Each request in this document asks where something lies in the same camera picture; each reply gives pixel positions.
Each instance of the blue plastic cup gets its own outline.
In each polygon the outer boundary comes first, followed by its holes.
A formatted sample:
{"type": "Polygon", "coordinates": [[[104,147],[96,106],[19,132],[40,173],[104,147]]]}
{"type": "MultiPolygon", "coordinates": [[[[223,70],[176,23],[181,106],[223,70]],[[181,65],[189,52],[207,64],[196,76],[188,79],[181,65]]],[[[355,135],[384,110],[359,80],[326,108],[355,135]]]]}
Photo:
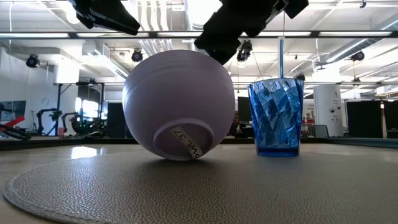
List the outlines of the blue plastic cup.
{"type": "Polygon", "coordinates": [[[257,153],[297,156],[304,81],[295,78],[262,80],[250,84],[248,90],[257,153]]]}

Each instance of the white pillar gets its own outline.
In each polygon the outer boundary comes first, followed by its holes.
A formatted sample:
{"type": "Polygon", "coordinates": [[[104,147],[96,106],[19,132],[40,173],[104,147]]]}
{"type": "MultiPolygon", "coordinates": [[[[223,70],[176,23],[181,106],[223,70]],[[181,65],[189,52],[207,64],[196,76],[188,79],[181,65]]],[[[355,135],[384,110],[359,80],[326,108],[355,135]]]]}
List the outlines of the white pillar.
{"type": "MultiPolygon", "coordinates": [[[[79,81],[80,66],[69,60],[62,60],[58,65],[54,66],[54,82],[55,83],[76,83],[79,81]]],[[[62,86],[62,95],[60,100],[60,110],[62,113],[71,113],[75,111],[75,102],[77,98],[78,87],[67,84],[62,86]]],[[[74,134],[72,125],[67,118],[67,129],[65,135],[74,134]]],[[[58,128],[62,128],[62,120],[58,121],[58,128]]]]}
{"type": "MultiPolygon", "coordinates": [[[[326,65],[324,70],[314,72],[315,82],[340,82],[338,64],[326,65]]],[[[343,136],[343,116],[339,85],[314,87],[315,124],[326,125],[329,136],[343,136]]]]}
{"type": "Polygon", "coordinates": [[[329,136],[343,136],[343,116],[339,85],[314,88],[315,124],[326,125],[329,136]]]}

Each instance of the label on bowl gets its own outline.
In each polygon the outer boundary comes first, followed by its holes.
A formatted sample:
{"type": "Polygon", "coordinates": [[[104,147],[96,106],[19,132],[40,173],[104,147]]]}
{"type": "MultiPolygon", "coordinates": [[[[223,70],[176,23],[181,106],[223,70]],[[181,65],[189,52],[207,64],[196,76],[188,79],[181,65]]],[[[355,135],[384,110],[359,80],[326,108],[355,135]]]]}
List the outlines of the label on bowl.
{"type": "Polygon", "coordinates": [[[170,131],[185,147],[188,148],[194,159],[203,155],[199,146],[185,133],[180,126],[174,127],[170,131]]]}

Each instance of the gray mat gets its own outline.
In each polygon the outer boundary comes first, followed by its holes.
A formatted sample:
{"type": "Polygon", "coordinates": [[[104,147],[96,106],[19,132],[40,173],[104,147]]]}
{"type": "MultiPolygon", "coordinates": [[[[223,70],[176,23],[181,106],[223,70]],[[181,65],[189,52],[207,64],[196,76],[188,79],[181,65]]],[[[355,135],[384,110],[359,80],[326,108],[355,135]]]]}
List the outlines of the gray mat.
{"type": "Polygon", "coordinates": [[[3,190],[61,223],[398,223],[398,164],[332,154],[112,154],[29,170],[3,190]]]}

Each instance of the window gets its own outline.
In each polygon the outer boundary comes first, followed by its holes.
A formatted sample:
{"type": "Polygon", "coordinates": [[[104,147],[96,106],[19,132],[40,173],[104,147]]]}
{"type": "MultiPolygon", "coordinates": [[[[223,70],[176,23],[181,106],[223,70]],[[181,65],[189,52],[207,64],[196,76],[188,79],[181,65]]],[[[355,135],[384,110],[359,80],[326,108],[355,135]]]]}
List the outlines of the window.
{"type": "Polygon", "coordinates": [[[80,109],[81,109],[81,99],[79,97],[76,97],[76,101],[75,101],[75,111],[77,113],[80,113],[80,109]]]}
{"type": "Polygon", "coordinates": [[[89,118],[98,117],[98,103],[94,101],[83,100],[83,116],[89,118]]]}

